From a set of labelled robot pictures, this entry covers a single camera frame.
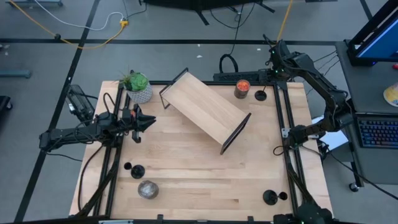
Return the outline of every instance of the white paper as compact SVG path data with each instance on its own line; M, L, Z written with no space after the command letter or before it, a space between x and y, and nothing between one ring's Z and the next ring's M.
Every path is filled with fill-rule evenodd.
M312 123L315 124L316 122L320 121L323 119L323 116L314 118L312 120ZM325 136L320 138L323 142L329 145L329 150L333 150L342 144L348 142L347 137L344 135L342 131L337 131L337 132L326 132Z

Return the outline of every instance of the chair wheel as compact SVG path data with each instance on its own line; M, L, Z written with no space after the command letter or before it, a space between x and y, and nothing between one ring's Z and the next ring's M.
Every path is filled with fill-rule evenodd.
M349 184L349 189L352 191L352 192L358 192L359 191L359 187L355 184L355 183L351 183L351 184Z

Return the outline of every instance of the white pot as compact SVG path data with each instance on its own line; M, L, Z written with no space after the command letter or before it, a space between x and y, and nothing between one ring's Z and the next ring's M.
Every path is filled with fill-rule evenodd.
M152 98L152 87L148 83L147 88L141 91L127 91L130 99L135 103L146 103Z

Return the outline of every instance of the black disc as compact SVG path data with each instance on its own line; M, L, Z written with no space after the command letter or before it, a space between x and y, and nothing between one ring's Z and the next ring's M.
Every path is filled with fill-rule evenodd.
M132 169L131 169L131 176L134 179L140 179L141 177L143 177L145 174L145 168L141 165L135 165Z
M281 192L281 193L279 194L279 198L282 199L282 200L286 200L286 199L287 199L287 193Z
M267 205L275 205L278 201L278 195L273 190L266 190L262 195L262 199Z
M127 162L127 163L124 164L124 169L126 169L126 170L131 169L131 167L132 167L132 165L131 165L131 163L129 163L129 162Z
M259 91L257 91L257 92L254 94L254 97L256 98L256 100L264 101L264 100L267 99L267 93L265 93L265 92L262 91L262 90L259 90Z

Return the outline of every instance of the wooden table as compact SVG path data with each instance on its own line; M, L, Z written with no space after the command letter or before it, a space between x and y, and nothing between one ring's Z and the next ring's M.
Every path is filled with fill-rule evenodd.
M99 95L108 92L116 98L117 87L117 82L103 82ZM144 114L157 117L156 123L141 134L142 142L136 144L131 134L124 138L111 218L156 219L158 214L163 214L166 220L247 220L253 216L256 221L270 221L275 214L292 213L284 159L272 153L273 148L282 144L272 87L266 89L266 101L257 101L254 93L262 89L261 86L252 86L243 100L233 95L234 86L210 86L245 113L252 113L245 129L222 156L220 144L197 125L173 106L163 109L158 94L163 87L153 86L151 101L140 105ZM288 88L295 124L310 124L303 84L288 83ZM288 127L282 92L280 97ZM99 100L96 114L104 111L104 103ZM82 166L99 146L96 143L86 147ZM317 150L315 141L306 142L305 146ZM98 186L104 152L102 149L94 157L85 172L82 205ZM319 156L303 149L300 153L309 192L319 206L331 211ZM125 162L144 166L145 176L133 179L130 171L123 168ZM160 192L155 199L138 195L137 187L143 180L158 184ZM289 198L267 205L262 194L268 189L277 194L286 192ZM78 211L77 191L78 185L71 214ZM100 214L104 214L107 194L105 190Z

